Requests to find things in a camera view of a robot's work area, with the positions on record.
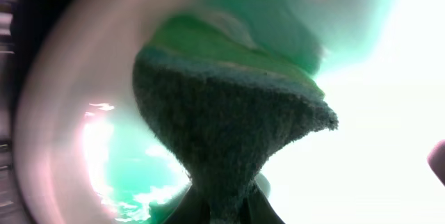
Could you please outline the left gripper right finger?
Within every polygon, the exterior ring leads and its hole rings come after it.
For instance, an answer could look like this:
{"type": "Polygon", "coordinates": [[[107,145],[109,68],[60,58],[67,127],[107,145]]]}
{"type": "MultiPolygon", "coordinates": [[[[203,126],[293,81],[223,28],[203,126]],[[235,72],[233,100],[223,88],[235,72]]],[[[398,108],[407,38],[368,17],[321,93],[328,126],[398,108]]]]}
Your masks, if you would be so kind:
{"type": "Polygon", "coordinates": [[[243,224],[284,224],[256,182],[243,199],[243,224]]]}

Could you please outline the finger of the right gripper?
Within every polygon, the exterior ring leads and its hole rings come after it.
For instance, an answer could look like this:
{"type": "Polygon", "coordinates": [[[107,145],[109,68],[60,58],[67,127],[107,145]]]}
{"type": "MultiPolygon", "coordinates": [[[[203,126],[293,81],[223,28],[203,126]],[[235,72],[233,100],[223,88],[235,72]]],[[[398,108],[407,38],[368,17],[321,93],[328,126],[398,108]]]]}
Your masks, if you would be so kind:
{"type": "Polygon", "coordinates": [[[437,179],[445,185],[444,179],[444,163],[445,163],[445,144],[444,140],[440,140],[428,155],[428,165],[437,177],[437,179]]]}

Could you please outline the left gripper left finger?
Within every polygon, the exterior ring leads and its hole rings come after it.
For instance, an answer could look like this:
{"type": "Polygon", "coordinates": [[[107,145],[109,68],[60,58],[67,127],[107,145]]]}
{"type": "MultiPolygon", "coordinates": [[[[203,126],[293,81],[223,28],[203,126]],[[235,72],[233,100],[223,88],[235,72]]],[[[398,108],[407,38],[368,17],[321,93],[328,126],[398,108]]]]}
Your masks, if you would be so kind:
{"type": "Polygon", "coordinates": [[[209,224],[210,209],[207,202],[191,184],[166,203],[149,203],[152,223],[209,224]]]}

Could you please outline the green sponge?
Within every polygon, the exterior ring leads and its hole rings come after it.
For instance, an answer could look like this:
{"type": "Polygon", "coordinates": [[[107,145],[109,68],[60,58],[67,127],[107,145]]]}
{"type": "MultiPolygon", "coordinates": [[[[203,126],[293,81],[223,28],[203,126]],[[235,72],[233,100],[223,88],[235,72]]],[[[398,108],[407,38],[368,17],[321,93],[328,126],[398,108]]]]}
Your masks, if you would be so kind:
{"type": "Polygon", "coordinates": [[[191,15],[155,30],[136,56],[132,88],[142,118],[207,202],[209,223],[243,223],[243,199],[267,160],[339,124],[300,70],[191,15]]]}

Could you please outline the white plate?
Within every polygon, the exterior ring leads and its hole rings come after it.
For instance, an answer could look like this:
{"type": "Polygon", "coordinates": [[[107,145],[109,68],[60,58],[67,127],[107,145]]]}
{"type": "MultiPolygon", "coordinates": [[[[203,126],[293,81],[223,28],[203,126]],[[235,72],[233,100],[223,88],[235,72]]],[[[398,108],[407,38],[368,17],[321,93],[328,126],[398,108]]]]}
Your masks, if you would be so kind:
{"type": "Polygon", "coordinates": [[[284,223],[443,223],[444,0],[74,0],[21,94],[14,163],[39,223],[152,223],[191,185],[132,88],[136,56],[191,15],[294,67],[338,127],[277,151],[256,182],[284,223]]]}

